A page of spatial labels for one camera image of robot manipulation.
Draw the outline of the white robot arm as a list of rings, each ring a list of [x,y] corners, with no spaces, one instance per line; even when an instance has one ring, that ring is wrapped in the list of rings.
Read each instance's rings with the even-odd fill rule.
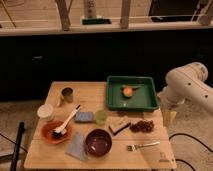
[[[213,87],[205,84],[207,78],[208,69],[200,62],[174,68],[166,74],[166,86],[158,93],[165,127],[169,127],[176,116],[174,108],[186,99],[213,114]]]

